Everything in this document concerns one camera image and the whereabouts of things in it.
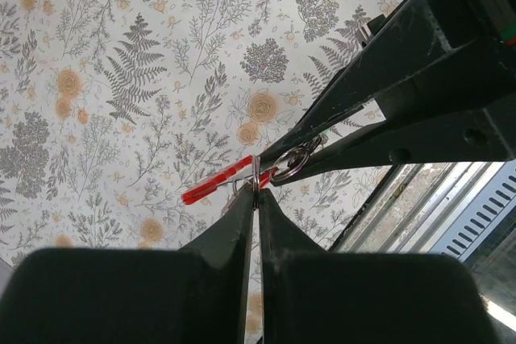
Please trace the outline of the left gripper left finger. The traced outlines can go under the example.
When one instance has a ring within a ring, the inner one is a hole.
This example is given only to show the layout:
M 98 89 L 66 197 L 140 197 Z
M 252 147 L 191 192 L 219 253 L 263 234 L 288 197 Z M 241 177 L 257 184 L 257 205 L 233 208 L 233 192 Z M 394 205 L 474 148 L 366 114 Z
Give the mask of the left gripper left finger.
M 1 299 L 4 343 L 241 343 L 253 192 L 176 251 L 45 248 Z

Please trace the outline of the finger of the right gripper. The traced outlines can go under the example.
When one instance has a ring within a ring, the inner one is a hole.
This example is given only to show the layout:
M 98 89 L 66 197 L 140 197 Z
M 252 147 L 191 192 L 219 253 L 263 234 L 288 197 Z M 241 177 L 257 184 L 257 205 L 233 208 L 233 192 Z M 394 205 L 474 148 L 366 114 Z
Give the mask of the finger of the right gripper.
M 515 95 L 478 107 L 410 122 L 380 122 L 310 156 L 290 184 L 334 170 L 401 164 L 511 161 L 515 159 Z
M 410 122 L 515 95 L 515 0 L 405 0 L 337 72 L 265 163 L 374 100 L 387 122 Z

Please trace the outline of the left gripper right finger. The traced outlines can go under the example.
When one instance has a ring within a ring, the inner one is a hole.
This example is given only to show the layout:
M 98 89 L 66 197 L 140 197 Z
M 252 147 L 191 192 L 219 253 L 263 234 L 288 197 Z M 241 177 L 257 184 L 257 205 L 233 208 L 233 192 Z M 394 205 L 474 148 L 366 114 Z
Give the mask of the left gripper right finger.
M 476 284 L 446 255 L 325 251 L 259 202 L 266 343 L 495 343 Z

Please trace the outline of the metal key holder red handle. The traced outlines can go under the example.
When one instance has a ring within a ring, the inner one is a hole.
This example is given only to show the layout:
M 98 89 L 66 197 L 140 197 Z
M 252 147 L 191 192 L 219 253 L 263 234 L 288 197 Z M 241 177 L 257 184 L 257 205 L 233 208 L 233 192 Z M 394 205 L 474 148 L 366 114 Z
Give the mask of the metal key holder red handle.
M 308 142 L 284 152 L 273 165 L 275 172 L 271 175 L 271 181 L 281 182 L 297 174 L 309 161 L 314 151 L 327 140 L 327 135 L 319 134 Z

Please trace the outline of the red key tag with key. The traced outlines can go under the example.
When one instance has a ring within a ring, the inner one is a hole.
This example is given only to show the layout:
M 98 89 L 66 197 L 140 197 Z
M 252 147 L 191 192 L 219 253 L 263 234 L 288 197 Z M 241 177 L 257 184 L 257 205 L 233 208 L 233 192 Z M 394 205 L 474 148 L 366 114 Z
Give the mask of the red key tag with key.
M 225 184 L 232 184 L 236 191 L 236 183 L 241 180 L 249 181 L 253 191 L 253 208 L 258 208 L 259 192 L 268 184 L 279 168 L 272 166 L 264 171 L 260 170 L 260 158 L 255 155 L 249 155 L 237 161 L 222 171 L 215 173 L 213 176 L 207 177 L 200 183 L 197 183 L 191 189 L 188 189 L 181 195 L 184 205 L 192 205 L 215 192 L 218 188 Z

